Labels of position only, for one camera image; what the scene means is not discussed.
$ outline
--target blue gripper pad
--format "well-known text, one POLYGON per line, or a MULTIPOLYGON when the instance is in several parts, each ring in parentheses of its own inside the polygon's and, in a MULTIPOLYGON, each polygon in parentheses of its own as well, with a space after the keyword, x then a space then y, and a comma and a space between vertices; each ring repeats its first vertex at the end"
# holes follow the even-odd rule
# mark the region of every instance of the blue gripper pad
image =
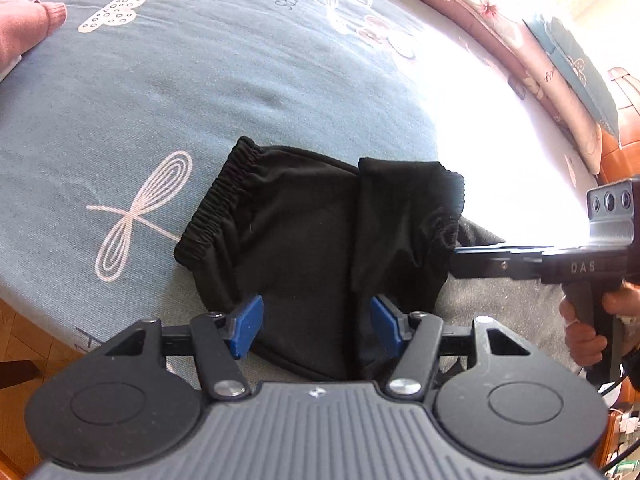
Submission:
POLYGON ((254 338, 262 326, 264 302, 262 296, 255 296, 244 307, 233 312, 233 332, 229 335, 229 351, 234 359, 241 359, 251 347, 254 338))
POLYGON ((398 318, 380 301, 373 297, 371 300, 371 325, 378 336, 378 340, 389 358, 400 357, 406 346, 402 339, 398 318))

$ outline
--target finger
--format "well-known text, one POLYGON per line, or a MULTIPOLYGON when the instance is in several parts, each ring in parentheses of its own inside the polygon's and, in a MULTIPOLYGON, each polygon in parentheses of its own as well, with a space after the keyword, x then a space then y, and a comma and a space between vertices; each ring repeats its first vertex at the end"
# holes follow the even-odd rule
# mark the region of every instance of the finger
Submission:
POLYGON ((579 342, 591 341, 595 337, 593 326, 584 323, 574 323, 564 329, 564 342, 570 347, 579 342))
POLYGON ((640 316, 640 290, 623 286, 602 296, 602 306, 609 314, 640 316))
POLYGON ((560 316, 567 322, 572 323, 575 320, 575 309, 574 306, 569 302, 567 298, 564 298, 560 302, 560 307, 558 308, 560 311, 560 316))
POLYGON ((607 347, 607 338, 599 335, 591 341, 574 343, 569 346, 572 356, 591 357, 601 353, 607 347))
POLYGON ((569 355, 571 356, 571 359, 573 359, 578 366, 593 366, 594 364, 597 364, 600 361, 602 361, 601 353, 594 354, 591 356, 581 356, 581 355, 576 356, 572 352, 569 352, 569 355))

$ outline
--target dragonfly print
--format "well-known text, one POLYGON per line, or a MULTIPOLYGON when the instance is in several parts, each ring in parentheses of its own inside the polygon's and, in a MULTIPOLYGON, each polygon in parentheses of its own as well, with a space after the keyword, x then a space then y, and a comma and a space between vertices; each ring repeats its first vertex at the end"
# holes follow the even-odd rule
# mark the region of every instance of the dragonfly print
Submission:
POLYGON ((95 259, 95 273, 104 282, 117 280, 129 257, 134 222, 140 222, 174 242, 180 237, 150 222, 144 215, 169 202, 184 187, 191 174, 191 155, 174 152, 153 171, 138 191, 128 211, 116 207, 88 205, 92 211, 116 213, 122 218, 111 228, 95 259))

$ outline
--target elastic waistband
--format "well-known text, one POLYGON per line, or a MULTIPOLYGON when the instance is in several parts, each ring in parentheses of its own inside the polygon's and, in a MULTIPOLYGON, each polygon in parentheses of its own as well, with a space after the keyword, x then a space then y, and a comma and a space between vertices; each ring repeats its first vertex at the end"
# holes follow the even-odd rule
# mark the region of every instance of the elastic waistband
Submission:
POLYGON ((242 196, 244 181, 263 153, 248 137, 238 139, 174 249, 179 264, 193 270, 204 259, 221 231, 222 221, 232 217, 242 196))

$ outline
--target pink sleeve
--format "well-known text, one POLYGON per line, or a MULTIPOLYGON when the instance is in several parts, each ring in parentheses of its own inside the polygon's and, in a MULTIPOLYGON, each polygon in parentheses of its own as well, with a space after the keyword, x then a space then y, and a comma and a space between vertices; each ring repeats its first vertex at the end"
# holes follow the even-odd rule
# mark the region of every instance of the pink sleeve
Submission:
POLYGON ((64 4, 0 1, 0 72, 36 46, 66 20, 64 4))

